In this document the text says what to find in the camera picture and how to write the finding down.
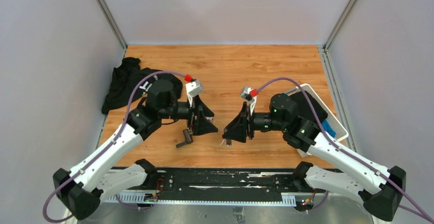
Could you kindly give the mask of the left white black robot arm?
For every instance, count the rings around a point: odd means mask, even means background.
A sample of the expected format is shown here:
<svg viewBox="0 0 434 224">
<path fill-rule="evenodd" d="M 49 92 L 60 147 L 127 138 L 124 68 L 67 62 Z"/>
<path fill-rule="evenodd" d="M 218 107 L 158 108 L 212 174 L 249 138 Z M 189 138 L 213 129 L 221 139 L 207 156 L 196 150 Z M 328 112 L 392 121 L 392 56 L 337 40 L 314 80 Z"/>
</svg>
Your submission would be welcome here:
<svg viewBox="0 0 434 224">
<path fill-rule="evenodd" d="M 187 123 L 183 130 L 184 141 L 176 145 L 178 148 L 192 143 L 194 136 L 218 132 L 210 121 L 214 113 L 200 99 L 203 91 L 200 81 L 191 80 L 185 89 L 187 101 L 180 102 L 171 81 L 156 80 L 102 146 L 70 170 L 60 168 L 54 173 L 55 193 L 73 217 L 77 220 L 90 217 L 103 200 L 128 188 L 142 186 L 149 190 L 156 185 L 157 170 L 145 159 L 116 173 L 106 173 L 157 131 L 164 119 Z"/>
</svg>

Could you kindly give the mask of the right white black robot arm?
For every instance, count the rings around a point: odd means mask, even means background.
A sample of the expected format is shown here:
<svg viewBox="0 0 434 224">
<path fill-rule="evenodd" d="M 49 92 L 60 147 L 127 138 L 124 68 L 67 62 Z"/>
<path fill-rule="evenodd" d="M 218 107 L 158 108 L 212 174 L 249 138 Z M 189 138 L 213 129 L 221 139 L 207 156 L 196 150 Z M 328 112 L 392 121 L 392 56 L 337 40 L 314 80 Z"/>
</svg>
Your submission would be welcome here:
<svg viewBox="0 0 434 224">
<path fill-rule="evenodd" d="M 245 143 L 255 131 L 281 131 L 291 147 L 322 158 L 340 170 L 329 172 L 300 162 L 292 178 L 296 190 L 335 192 L 362 204 L 378 219 L 393 220 L 403 197 L 397 187 L 405 189 L 403 169 L 379 165 L 336 142 L 316 122 L 300 116 L 297 103 L 284 93 L 272 96 L 269 109 L 268 113 L 256 113 L 244 102 L 240 113 L 225 127 L 223 139 Z"/>
</svg>

